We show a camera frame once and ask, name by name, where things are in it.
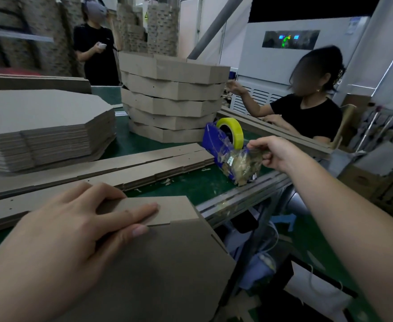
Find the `black hair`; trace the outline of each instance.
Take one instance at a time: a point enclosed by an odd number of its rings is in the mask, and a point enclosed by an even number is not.
[[[86,22],[86,21],[89,20],[88,14],[86,13],[86,2],[88,2],[88,1],[92,1],[92,0],[83,0],[83,2],[82,2],[82,7],[81,7],[82,16],[83,16],[83,21],[84,21],[84,22]],[[97,0],[97,1],[98,1],[98,3],[102,4],[103,6],[105,6],[103,0]]]
[[[290,80],[296,71],[296,68],[303,62],[306,62],[307,66],[317,70],[322,77],[323,75],[330,73],[331,77],[328,82],[323,85],[324,91],[336,91],[334,88],[335,84],[344,75],[345,67],[342,63],[342,54],[338,47],[331,45],[322,48],[316,48],[304,55],[296,64],[295,69],[290,75]]]

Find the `person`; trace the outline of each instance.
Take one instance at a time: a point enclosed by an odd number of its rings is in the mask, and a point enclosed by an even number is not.
[[[269,149],[263,165],[288,174],[370,304],[393,322],[393,218],[285,139],[268,136],[247,146]],[[22,218],[0,245],[0,322],[47,321],[97,282],[118,249],[147,231],[137,222],[157,208],[95,214],[105,198],[124,197],[106,184],[82,183]]]
[[[84,62],[92,86],[119,86],[113,32],[101,24],[107,17],[102,0],[82,0],[84,24],[74,28],[74,50]]]
[[[260,106],[235,80],[228,81],[227,87],[242,98],[250,115],[294,134],[330,143],[341,125],[342,112],[327,93],[335,90],[344,72],[341,51],[327,46],[312,50],[299,60],[290,76],[293,93],[271,104]]]

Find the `adhesive tape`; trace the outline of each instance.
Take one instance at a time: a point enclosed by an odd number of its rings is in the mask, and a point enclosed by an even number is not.
[[[240,150],[243,148],[244,135],[241,125],[236,119],[223,118],[217,121],[216,127],[221,129],[232,142],[234,149]]]

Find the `hand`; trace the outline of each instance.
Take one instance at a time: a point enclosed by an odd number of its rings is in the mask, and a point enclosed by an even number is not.
[[[262,120],[264,122],[272,123],[272,124],[274,124],[274,125],[276,125],[278,127],[284,128],[284,129],[287,129],[290,126],[290,124],[287,123],[285,121],[285,119],[283,119],[281,117],[281,115],[278,115],[278,114],[267,115]]]
[[[302,156],[307,156],[293,143],[278,136],[264,136],[256,140],[250,140],[247,148],[261,148],[270,152],[263,154],[262,164],[283,173],[289,173],[294,167],[294,162]]]
[[[96,53],[102,53],[105,51],[105,48],[100,48],[101,42],[97,42],[95,45],[92,46],[92,49],[96,52]]]
[[[24,216],[0,245],[0,322],[47,321],[88,291],[118,250],[148,230],[136,223],[157,211],[152,203],[96,214],[104,199],[125,197],[82,183]]]
[[[226,82],[226,88],[235,95],[243,96],[247,93],[247,89],[241,86],[236,80],[229,80]]]

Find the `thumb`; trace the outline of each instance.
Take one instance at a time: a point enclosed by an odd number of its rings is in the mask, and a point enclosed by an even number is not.
[[[149,227],[141,224],[133,224],[113,233],[105,243],[91,257],[95,269],[101,273],[108,264],[116,257],[119,250],[128,244],[133,238],[149,231]]]

